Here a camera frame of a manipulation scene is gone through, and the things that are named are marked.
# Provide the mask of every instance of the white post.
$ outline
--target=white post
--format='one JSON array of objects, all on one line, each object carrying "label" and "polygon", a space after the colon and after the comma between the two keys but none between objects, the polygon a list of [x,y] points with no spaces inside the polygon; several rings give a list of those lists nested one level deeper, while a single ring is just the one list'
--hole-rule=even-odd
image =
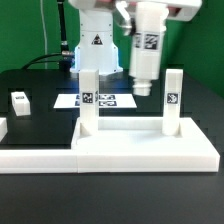
[{"label": "white post", "polygon": [[82,70],[79,73],[80,123],[83,135],[93,135],[98,130],[99,71]]},{"label": "white post", "polygon": [[182,81],[183,70],[166,70],[162,127],[164,135],[177,135],[179,133]]}]

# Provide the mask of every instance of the small white cube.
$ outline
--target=small white cube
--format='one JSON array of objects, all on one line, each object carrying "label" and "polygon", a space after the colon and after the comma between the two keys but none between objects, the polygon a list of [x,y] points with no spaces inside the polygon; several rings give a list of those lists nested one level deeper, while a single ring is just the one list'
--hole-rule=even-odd
[{"label": "small white cube", "polygon": [[7,132],[8,132],[8,129],[7,129],[6,118],[0,117],[0,142],[5,137]]},{"label": "small white cube", "polygon": [[12,105],[15,110],[16,116],[30,115],[30,102],[24,92],[13,92]]}]

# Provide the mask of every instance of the qr code sticker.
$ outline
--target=qr code sticker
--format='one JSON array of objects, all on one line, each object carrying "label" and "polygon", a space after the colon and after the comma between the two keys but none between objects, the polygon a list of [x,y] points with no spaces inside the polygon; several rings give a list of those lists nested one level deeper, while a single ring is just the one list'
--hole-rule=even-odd
[{"label": "qr code sticker", "polygon": [[95,102],[97,102],[98,99],[99,99],[99,94],[98,94],[98,91],[96,91],[96,93],[95,93]]},{"label": "qr code sticker", "polygon": [[117,102],[116,101],[100,101],[99,106],[100,107],[116,107]]},{"label": "qr code sticker", "polygon": [[142,42],[142,34],[141,33],[136,33],[135,34],[135,47],[136,48],[141,48],[141,42]]},{"label": "qr code sticker", "polygon": [[82,93],[82,102],[83,103],[87,103],[87,104],[91,104],[93,103],[93,93]]},{"label": "qr code sticker", "polygon": [[178,104],[179,94],[178,93],[167,93],[167,103],[168,104]]},{"label": "qr code sticker", "polygon": [[80,106],[80,102],[79,101],[75,101],[75,106],[79,107]]},{"label": "qr code sticker", "polygon": [[100,100],[115,100],[115,95],[111,95],[111,94],[100,94],[99,97]]},{"label": "qr code sticker", "polygon": [[158,48],[159,48],[159,35],[149,33],[145,34],[144,49],[158,50]]}]

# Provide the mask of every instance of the warning label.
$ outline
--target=warning label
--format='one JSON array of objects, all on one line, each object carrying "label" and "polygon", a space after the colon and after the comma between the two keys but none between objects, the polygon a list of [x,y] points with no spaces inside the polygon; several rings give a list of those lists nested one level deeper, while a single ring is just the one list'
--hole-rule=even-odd
[{"label": "warning label", "polygon": [[94,38],[93,42],[92,42],[93,45],[103,45],[101,39],[100,39],[100,36],[97,34],[96,37]]}]

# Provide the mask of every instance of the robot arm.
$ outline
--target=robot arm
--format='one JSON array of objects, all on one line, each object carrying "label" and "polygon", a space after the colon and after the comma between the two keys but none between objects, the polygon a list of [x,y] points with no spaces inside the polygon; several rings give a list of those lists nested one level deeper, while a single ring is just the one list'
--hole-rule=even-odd
[{"label": "robot arm", "polygon": [[151,80],[159,78],[166,19],[189,21],[202,0],[69,0],[82,11],[109,11],[119,15],[125,35],[135,34],[132,44],[130,76],[134,94],[148,96]]}]

